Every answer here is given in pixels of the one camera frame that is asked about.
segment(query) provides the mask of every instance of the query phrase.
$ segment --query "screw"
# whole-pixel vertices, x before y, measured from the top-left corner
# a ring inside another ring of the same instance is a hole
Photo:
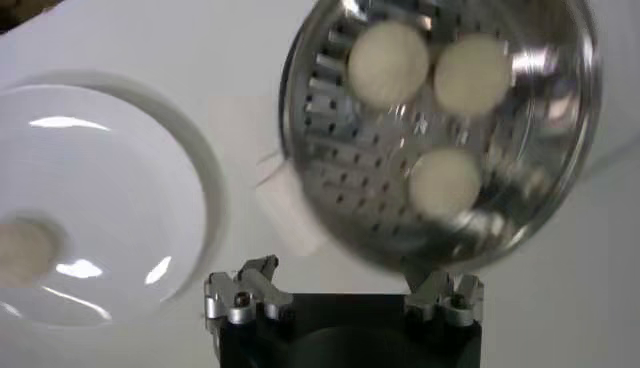
[[[454,294],[451,297],[451,306],[456,309],[468,309],[469,304],[467,303],[467,298],[462,294]]]
[[[246,291],[241,291],[236,294],[236,297],[233,300],[233,305],[236,308],[244,308],[249,306],[249,304],[251,304],[251,295]]]

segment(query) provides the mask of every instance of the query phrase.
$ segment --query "dough ball on plate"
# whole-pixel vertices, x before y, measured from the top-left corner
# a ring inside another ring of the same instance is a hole
[[[28,222],[0,224],[0,287],[28,287],[49,272],[53,234]]]
[[[491,36],[463,37],[444,50],[434,77],[438,102],[453,114],[485,115],[504,99],[511,84],[511,59]]]
[[[367,29],[356,40],[347,65],[355,96],[386,109],[410,100],[429,72],[429,53],[418,31],[397,21]]]
[[[450,219],[470,209],[480,194],[482,173],[473,156],[458,148],[423,155],[411,170],[409,199],[421,214]]]

